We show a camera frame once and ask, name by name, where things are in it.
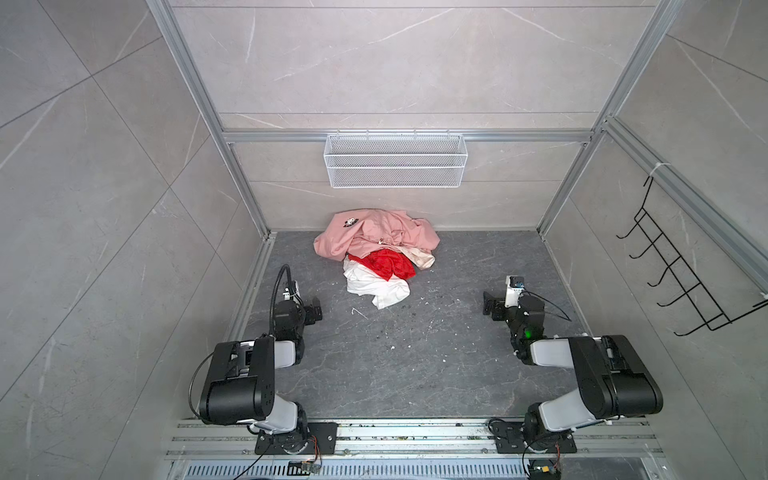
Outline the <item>red cloth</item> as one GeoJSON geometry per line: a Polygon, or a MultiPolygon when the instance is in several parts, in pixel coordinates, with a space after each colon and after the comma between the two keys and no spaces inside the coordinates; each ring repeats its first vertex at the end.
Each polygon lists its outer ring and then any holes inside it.
{"type": "Polygon", "coordinates": [[[393,277],[408,280],[416,275],[414,264],[404,254],[390,249],[376,250],[365,257],[348,255],[348,258],[385,281],[390,281],[393,277]]]}

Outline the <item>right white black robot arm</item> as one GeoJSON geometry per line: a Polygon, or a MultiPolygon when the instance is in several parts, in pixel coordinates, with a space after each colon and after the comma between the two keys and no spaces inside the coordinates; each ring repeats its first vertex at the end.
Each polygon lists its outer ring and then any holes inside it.
{"type": "Polygon", "coordinates": [[[626,336],[548,337],[545,307],[543,297],[526,290],[505,298],[483,294],[483,314],[506,324],[518,360],[567,369],[576,379],[574,390],[529,406],[520,424],[522,452],[547,452],[579,428],[661,412],[662,391],[626,336]]]}

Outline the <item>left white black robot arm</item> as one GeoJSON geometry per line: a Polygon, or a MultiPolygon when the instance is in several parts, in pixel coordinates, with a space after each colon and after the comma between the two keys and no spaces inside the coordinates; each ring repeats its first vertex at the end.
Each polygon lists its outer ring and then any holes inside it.
{"type": "Polygon", "coordinates": [[[322,318],[316,298],[308,305],[282,300],[273,306],[271,334],[217,344],[198,402],[199,419],[244,425],[287,454],[304,451],[312,442],[306,411],[277,394],[275,372],[301,363],[304,329],[322,318]]]}

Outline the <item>white cloth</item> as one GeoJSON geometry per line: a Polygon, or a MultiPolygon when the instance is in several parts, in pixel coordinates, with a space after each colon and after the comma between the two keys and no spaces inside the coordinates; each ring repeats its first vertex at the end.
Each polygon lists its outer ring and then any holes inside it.
{"type": "Polygon", "coordinates": [[[405,300],[411,293],[408,283],[396,276],[384,280],[357,261],[345,258],[343,273],[348,293],[371,296],[372,304],[379,310],[405,300]]]}

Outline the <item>cream patterned cloth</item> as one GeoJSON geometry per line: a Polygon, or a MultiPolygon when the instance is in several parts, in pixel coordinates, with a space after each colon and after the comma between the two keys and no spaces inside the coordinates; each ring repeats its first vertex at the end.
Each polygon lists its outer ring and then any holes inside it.
{"type": "Polygon", "coordinates": [[[407,246],[396,246],[395,249],[408,258],[420,270],[429,269],[435,263],[435,257],[430,251],[407,246]]]}

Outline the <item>pink garment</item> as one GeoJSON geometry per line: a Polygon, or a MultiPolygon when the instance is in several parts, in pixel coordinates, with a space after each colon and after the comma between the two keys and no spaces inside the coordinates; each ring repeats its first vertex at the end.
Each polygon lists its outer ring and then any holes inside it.
{"type": "Polygon", "coordinates": [[[313,246],[319,256],[341,261],[348,254],[364,258],[394,247],[431,252],[439,243],[426,219],[412,218],[405,211],[360,209],[335,214],[313,246]]]}

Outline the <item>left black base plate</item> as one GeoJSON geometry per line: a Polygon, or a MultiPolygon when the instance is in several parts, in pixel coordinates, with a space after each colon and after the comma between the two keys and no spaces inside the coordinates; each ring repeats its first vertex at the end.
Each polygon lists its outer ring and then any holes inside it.
{"type": "Polygon", "coordinates": [[[283,434],[257,435],[254,453],[257,455],[331,455],[335,452],[339,424],[309,422],[283,434]]]}

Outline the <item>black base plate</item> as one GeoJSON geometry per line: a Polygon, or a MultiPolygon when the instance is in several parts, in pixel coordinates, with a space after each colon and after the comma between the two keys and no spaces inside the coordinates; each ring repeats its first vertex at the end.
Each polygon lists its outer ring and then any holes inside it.
{"type": "Polygon", "coordinates": [[[547,453],[571,454],[577,452],[573,436],[569,431],[539,431],[523,421],[509,421],[491,418],[487,429],[500,454],[547,453]]]}
{"type": "Polygon", "coordinates": [[[257,435],[254,453],[257,455],[331,455],[335,452],[339,424],[309,422],[283,434],[257,435]]]}

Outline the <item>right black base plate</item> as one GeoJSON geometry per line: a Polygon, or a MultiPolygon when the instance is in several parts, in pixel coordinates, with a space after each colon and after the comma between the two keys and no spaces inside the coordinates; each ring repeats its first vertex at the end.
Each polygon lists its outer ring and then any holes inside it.
{"type": "Polygon", "coordinates": [[[500,454],[547,453],[571,454],[577,452],[573,436],[569,431],[539,431],[523,421],[509,421],[491,418],[487,429],[500,454]]]}

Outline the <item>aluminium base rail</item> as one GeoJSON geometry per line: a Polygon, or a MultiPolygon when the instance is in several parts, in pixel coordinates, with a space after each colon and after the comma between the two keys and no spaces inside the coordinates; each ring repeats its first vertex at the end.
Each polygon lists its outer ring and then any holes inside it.
{"type": "Polygon", "coordinates": [[[288,455],[243,427],[177,423],[157,479],[673,479],[646,419],[525,446],[513,418],[321,419],[288,455]]]}

